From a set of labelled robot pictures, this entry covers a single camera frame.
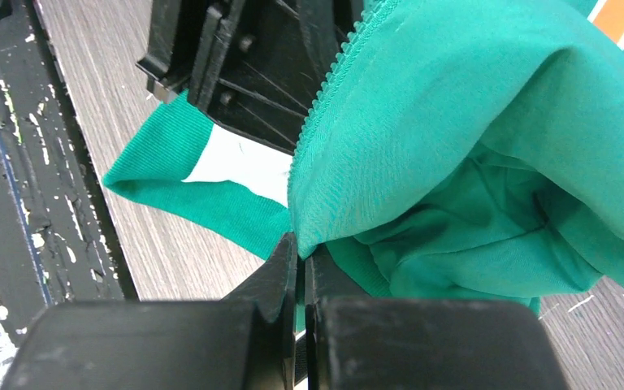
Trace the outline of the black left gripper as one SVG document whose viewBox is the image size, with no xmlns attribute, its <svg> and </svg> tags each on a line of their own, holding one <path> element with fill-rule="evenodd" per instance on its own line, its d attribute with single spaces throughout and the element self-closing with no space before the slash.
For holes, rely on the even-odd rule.
<svg viewBox="0 0 624 390">
<path fill-rule="evenodd" d="M 291 154 L 365 5 L 153 0 L 136 66 L 160 102 L 174 100 L 189 82 L 188 103 L 220 127 Z"/>
</svg>

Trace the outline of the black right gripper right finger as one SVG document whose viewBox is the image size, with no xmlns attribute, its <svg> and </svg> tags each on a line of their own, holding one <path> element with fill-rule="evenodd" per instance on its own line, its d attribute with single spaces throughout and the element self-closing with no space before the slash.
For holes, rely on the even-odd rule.
<svg viewBox="0 0 624 390">
<path fill-rule="evenodd" d="M 544 327 L 511 301 L 368 296 L 325 248 L 305 261 L 311 389 L 565 389 Z"/>
</svg>

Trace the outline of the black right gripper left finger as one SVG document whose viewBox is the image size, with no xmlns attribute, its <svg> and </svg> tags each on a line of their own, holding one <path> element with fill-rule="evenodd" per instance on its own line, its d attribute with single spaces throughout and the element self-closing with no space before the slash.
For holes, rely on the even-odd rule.
<svg viewBox="0 0 624 390">
<path fill-rule="evenodd" d="M 86 301 L 44 311 L 5 389 L 291 389 L 297 243 L 217 301 Z"/>
</svg>

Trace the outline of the green varsity jacket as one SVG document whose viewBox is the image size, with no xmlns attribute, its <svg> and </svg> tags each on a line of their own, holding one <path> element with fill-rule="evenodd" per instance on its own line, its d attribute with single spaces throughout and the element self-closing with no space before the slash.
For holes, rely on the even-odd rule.
<svg viewBox="0 0 624 390">
<path fill-rule="evenodd" d="M 624 288 L 624 1 L 380 1 L 293 156 L 178 97 L 103 182 L 260 258 L 326 245 L 376 297 Z"/>
</svg>

